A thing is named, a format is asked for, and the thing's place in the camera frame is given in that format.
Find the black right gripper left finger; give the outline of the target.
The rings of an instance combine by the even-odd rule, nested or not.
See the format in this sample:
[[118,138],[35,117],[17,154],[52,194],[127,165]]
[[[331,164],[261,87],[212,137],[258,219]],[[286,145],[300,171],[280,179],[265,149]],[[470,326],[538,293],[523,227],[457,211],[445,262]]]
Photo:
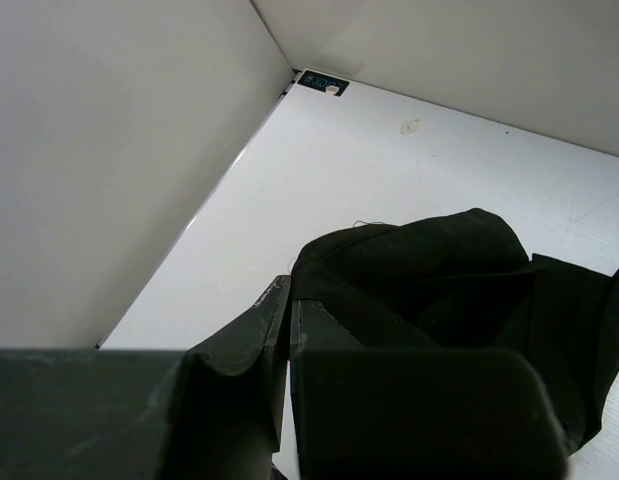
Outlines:
[[0,350],[0,479],[274,479],[291,280],[186,351]]

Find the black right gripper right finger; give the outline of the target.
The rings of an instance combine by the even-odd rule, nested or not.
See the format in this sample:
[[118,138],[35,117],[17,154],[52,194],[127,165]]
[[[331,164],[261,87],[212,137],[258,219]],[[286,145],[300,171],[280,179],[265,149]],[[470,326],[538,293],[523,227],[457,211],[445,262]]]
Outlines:
[[360,344],[325,309],[291,313],[291,398],[305,479],[563,479],[546,390],[507,350]]

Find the black pleated skirt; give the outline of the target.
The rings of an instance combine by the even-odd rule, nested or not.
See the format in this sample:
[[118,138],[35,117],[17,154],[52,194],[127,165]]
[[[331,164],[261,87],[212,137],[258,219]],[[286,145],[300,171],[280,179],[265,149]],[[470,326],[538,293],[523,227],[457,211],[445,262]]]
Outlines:
[[367,347],[499,347],[538,372],[577,451],[602,426],[619,371],[619,268],[604,275],[528,254],[482,209],[315,239],[292,294]]

